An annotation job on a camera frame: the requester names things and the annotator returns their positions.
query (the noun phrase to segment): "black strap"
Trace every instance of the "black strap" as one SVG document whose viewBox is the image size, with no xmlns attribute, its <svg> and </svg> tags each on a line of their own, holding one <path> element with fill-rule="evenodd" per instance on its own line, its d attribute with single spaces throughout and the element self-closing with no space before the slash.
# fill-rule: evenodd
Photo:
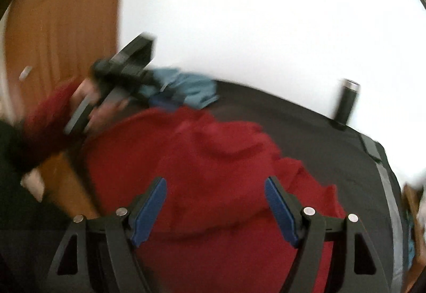
<svg viewBox="0 0 426 293">
<path fill-rule="evenodd" d="M 376 162 L 377 169 L 382 180 L 383 190 L 385 192 L 386 201 L 389 208 L 389 216 L 392 226 L 393 250 L 394 250 L 394 266 L 392 273 L 392 282 L 390 285 L 391 293 L 400 293 L 403 284 L 403 229 L 401 217 L 395 196 L 393 194 L 392 185 L 389 180 L 388 171 L 382 164 L 382 158 L 377 150 L 376 143 L 370 137 L 360 133 L 361 141 L 367 154 Z"/>
</svg>

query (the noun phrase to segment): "black water bottle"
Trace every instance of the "black water bottle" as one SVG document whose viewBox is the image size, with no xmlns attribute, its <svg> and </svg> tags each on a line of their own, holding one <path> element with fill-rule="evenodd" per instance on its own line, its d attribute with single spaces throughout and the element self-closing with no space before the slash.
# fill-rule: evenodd
<svg viewBox="0 0 426 293">
<path fill-rule="evenodd" d="M 355 101 L 357 100 L 360 85 L 352 80 L 345 79 L 343 81 L 342 93 L 337 106 L 336 113 L 331 121 L 333 127 L 344 129 L 348 123 Z"/>
</svg>

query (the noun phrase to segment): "blue cloth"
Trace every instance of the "blue cloth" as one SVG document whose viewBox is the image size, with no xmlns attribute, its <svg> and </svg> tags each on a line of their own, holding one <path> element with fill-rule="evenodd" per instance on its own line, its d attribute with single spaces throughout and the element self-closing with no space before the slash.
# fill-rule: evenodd
<svg viewBox="0 0 426 293">
<path fill-rule="evenodd" d="M 175 112 L 182 103 L 171 100 L 170 98 L 164 97 L 162 93 L 151 96 L 148 99 L 150 108 L 160 107 L 169 113 Z"/>
<path fill-rule="evenodd" d="M 407 213 L 408 221 L 408 269 L 413 265 L 414 256 L 416 255 L 416 249 L 414 247 L 414 240 L 412 235 L 412 229 L 414 228 L 413 215 L 410 212 Z"/>
<path fill-rule="evenodd" d="M 153 73 L 161 88 L 143 85 L 139 89 L 139 93 L 148 99 L 157 95 L 191 108 L 203 109 L 219 98 L 216 82 L 204 75 L 181 73 L 177 68 L 156 68 Z"/>
</svg>

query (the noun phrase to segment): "metal screw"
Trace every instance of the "metal screw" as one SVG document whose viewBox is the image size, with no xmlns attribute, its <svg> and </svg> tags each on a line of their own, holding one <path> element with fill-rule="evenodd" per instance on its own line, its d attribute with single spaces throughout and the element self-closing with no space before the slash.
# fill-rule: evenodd
<svg viewBox="0 0 426 293">
<path fill-rule="evenodd" d="M 84 220 L 84 216 L 83 215 L 77 215 L 72 219 L 75 223 L 80 223 L 82 222 L 82 220 Z"/>
<path fill-rule="evenodd" d="M 303 209 L 303 212 L 308 215 L 308 216 L 312 216 L 315 215 L 315 209 L 311 208 L 311 207 L 306 207 Z"/>
<path fill-rule="evenodd" d="M 349 214 L 348 219 L 349 219 L 350 222 L 354 222 L 354 223 L 358 222 L 358 220 L 359 220 L 358 216 L 356 216 L 355 214 Z"/>
<path fill-rule="evenodd" d="M 126 208 L 118 208 L 116 210 L 116 215 L 117 216 L 124 216 L 125 214 L 127 214 L 127 209 Z"/>
</svg>

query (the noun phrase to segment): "hand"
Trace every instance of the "hand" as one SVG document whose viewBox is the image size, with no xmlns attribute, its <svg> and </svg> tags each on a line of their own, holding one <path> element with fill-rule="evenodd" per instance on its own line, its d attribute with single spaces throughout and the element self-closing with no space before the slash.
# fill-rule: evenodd
<svg viewBox="0 0 426 293">
<path fill-rule="evenodd" d="M 93 105 L 96 104 L 101 97 L 95 83 L 90 79 L 85 79 L 71 96 L 71 114 L 75 112 L 86 96 L 90 96 L 90 103 Z M 85 132 L 95 133 L 101 131 L 111 122 L 115 115 L 126 108 L 127 104 L 128 100 L 104 102 L 100 107 L 94 108 L 89 115 L 89 123 L 85 128 Z"/>
<path fill-rule="evenodd" d="M 74 94 L 71 96 L 71 99 L 69 101 L 71 114 L 75 112 L 75 110 L 78 108 L 82 100 L 86 98 L 86 96 L 90 96 L 90 103 L 93 105 L 96 104 L 99 98 L 101 97 L 96 85 L 88 78 L 83 80 L 83 82 L 79 85 L 77 90 L 75 90 Z"/>
<path fill-rule="evenodd" d="M 108 124 L 111 123 L 111 120 L 124 108 L 126 108 L 129 103 L 128 99 L 118 101 L 118 102 L 104 102 L 100 107 L 97 107 L 92 110 L 89 114 L 89 123 L 85 129 L 86 132 L 90 133 L 100 132 Z"/>
</svg>

